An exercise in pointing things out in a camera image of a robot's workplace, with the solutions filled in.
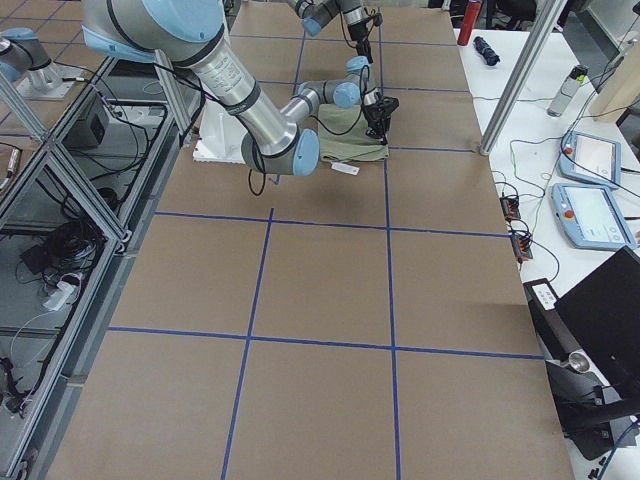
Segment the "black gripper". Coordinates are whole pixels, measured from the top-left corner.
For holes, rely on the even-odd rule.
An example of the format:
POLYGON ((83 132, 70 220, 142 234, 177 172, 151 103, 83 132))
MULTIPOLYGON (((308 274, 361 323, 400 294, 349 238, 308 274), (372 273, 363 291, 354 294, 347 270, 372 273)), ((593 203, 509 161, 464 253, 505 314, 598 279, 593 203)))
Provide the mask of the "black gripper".
POLYGON ((366 135, 370 138, 380 138, 381 145, 388 145, 387 132, 390 128, 392 115, 385 116, 381 112, 379 107, 381 98, 364 107, 364 116, 367 122, 366 135))
POLYGON ((359 56, 362 56, 367 64, 373 64, 371 55, 371 45, 369 42, 369 28, 365 21, 347 25, 350 39, 355 43, 355 48, 359 56))

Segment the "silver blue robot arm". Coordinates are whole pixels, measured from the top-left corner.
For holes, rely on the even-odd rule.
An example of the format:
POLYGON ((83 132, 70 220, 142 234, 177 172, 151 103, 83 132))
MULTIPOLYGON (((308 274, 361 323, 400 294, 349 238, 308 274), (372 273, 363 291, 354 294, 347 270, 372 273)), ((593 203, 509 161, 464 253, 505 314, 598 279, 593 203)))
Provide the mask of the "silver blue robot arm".
POLYGON ((380 11, 369 11, 357 0, 290 0, 286 4, 301 19, 303 29, 312 37, 317 36, 335 17, 340 16, 350 40, 355 43, 358 55, 373 62, 369 36, 373 28, 379 27, 383 22, 380 11))
POLYGON ((242 155, 251 169, 307 176, 316 168, 320 143, 301 125, 320 105, 359 105, 366 135, 385 143, 399 102, 381 93, 371 72, 369 28, 381 24, 380 14, 368 14, 359 1, 293 1, 290 6, 311 36, 343 16, 358 54, 347 62, 345 78, 306 82, 283 108, 273 104, 232 51, 217 1, 85 1, 82 28, 86 45, 106 56, 151 63, 156 51, 164 52, 172 66, 192 71, 246 128, 242 155))

